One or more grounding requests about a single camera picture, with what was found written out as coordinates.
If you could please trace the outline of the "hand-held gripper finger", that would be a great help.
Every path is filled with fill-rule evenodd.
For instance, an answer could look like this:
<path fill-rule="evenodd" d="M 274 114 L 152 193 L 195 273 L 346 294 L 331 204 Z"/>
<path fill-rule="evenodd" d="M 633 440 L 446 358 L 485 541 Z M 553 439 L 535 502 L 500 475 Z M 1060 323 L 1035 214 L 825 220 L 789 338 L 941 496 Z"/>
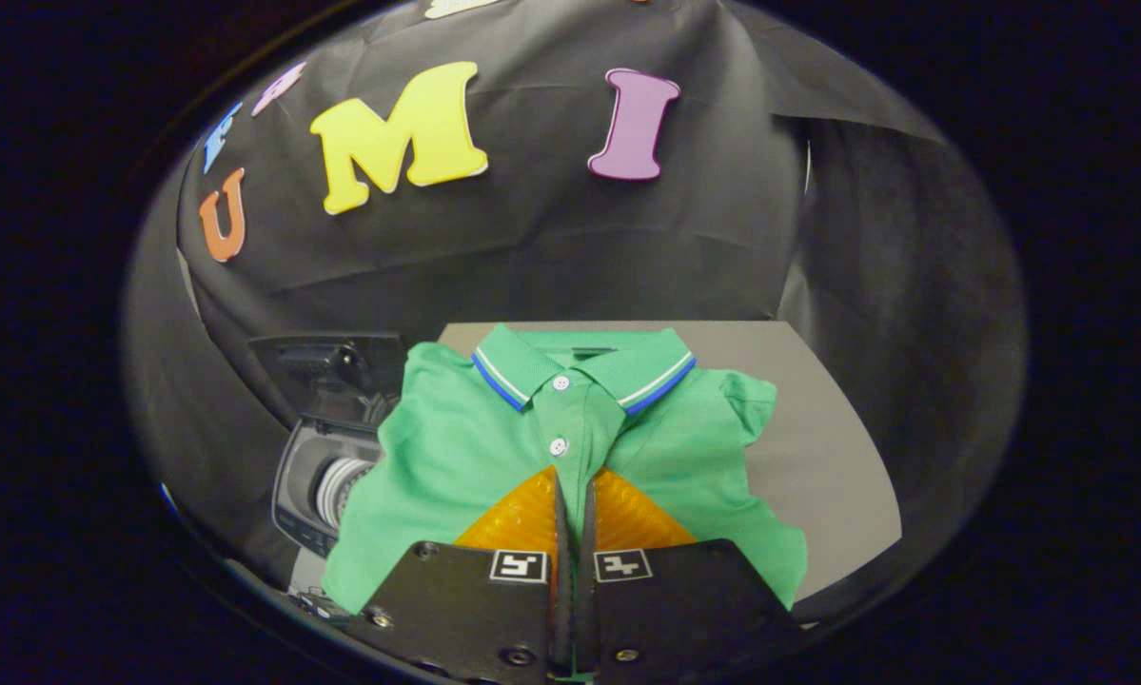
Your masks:
<path fill-rule="evenodd" d="M 693 537 L 612 472 L 586 491 L 576 663 L 596 684 L 718 684 L 806 646 L 727 538 Z"/>
<path fill-rule="evenodd" d="M 410 546 L 345 632 L 423 680 L 556 680 L 573 660 L 567 542 L 561 487 L 545 468 L 458 541 Z"/>

